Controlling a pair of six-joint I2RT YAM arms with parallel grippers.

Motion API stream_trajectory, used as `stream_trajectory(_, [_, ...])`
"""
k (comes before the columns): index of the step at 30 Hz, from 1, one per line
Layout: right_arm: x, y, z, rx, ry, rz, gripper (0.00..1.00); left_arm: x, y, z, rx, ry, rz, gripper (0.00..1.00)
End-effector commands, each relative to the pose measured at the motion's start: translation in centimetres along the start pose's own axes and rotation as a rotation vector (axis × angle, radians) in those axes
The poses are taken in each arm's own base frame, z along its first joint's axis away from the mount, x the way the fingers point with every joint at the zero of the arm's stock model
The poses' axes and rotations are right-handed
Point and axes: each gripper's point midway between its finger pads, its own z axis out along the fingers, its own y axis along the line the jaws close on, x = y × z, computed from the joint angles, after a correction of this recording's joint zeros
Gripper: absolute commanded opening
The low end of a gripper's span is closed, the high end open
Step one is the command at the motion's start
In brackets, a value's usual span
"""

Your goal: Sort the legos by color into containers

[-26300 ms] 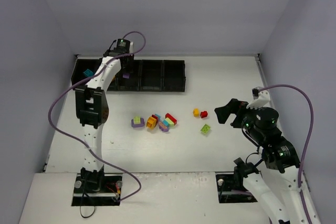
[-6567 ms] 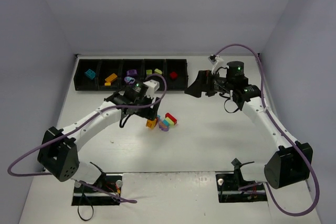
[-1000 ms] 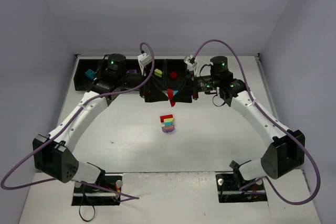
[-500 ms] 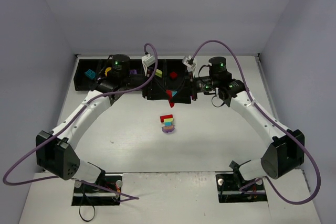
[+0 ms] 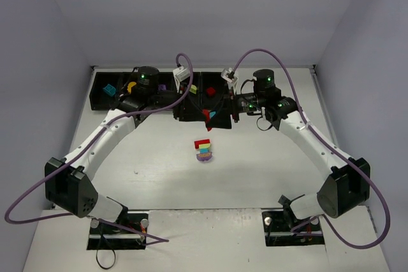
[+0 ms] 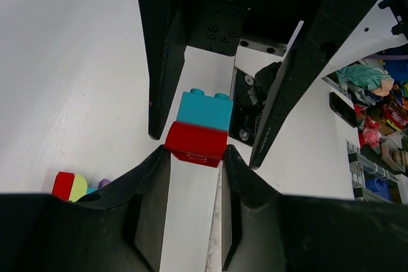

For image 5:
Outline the red curved lego brick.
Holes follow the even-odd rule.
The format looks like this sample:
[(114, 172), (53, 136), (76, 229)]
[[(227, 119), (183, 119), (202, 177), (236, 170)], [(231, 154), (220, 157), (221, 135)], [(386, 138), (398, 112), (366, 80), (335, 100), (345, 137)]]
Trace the red curved lego brick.
[(205, 127), (208, 132), (212, 130), (212, 128), (208, 126), (208, 123), (210, 122), (211, 119), (211, 113), (212, 112), (210, 110), (202, 110), (202, 114), (205, 117)]

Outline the lime green lego brick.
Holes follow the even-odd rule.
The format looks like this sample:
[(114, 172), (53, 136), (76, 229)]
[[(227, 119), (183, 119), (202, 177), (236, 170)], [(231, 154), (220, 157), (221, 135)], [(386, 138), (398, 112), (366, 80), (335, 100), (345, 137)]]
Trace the lime green lego brick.
[(197, 86), (195, 86), (195, 85), (191, 85), (189, 91), (190, 91), (190, 93), (192, 93), (192, 94), (197, 94), (198, 88), (197, 88)]

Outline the red small lego brick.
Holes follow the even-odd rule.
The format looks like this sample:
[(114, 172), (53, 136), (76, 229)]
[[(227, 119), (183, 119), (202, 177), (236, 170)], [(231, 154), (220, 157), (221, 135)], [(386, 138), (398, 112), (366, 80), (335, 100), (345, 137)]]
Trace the red small lego brick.
[(207, 97), (214, 97), (216, 95), (216, 90), (213, 87), (208, 87), (205, 90), (205, 94)]

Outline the orange yellow lego brick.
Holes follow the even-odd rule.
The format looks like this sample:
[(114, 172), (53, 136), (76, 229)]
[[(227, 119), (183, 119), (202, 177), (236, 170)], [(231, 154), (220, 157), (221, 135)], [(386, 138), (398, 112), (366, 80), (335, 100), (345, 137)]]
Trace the orange yellow lego brick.
[(130, 94), (132, 89), (136, 86), (136, 82), (129, 82), (127, 85), (127, 93)]

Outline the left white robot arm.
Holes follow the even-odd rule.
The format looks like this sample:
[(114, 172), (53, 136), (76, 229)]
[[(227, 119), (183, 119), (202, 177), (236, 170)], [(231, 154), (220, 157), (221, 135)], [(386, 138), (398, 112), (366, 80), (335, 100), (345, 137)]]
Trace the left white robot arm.
[(95, 174), (114, 148), (151, 113), (170, 110), (188, 95), (193, 71), (173, 70), (175, 91), (160, 90), (159, 70), (142, 66), (133, 73), (102, 123), (74, 151), (45, 165), (45, 196), (73, 215), (119, 223), (128, 209), (100, 194), (92, 184)]

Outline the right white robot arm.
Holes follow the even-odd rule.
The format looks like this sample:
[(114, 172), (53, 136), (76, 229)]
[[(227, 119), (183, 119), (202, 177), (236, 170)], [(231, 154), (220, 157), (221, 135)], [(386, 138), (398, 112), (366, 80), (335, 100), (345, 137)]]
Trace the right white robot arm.
[(259, 111), (270, 126), (288, 137), (309, 158), (319, 171), (323, 184), (311, 194), (295, 199), (281, 197), (279, 202), (297, 220), (316, 215), (338, 218), (370, 196), (370, 165), (354, 159), (325, 138), (307, 118), (294, 97), (283, 96), (275, 85), (271, 69), (255, 71), (249, 82), (253, 91), (238, 94), (237, 75), (232, 69), (221, 73), (229, 93), (222, 97), (221, 109), (209, 117), (207, 127), (229, 129), (241, 113)]

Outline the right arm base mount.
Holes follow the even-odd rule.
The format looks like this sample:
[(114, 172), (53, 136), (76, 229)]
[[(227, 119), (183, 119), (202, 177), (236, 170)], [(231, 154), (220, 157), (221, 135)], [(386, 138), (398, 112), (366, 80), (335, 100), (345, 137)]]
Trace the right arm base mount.
[(267, 247), (307, 247), (324, 245), (325, 240), (318, 218), (299, 220), (290, 208), (291, 200), (281, 195), (281, 208), (263, 210), (261, 217)]

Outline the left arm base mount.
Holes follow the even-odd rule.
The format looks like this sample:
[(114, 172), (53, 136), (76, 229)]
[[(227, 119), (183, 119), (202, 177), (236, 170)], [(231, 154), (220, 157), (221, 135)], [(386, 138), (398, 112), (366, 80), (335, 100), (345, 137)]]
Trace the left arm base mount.
[[(140, 232), (147, 232), (149, 214), (130, 211), (124, 226)], [(146, 238), (131, 231), (91, 220), (87, 240), (87, 250), (145, 250)]]

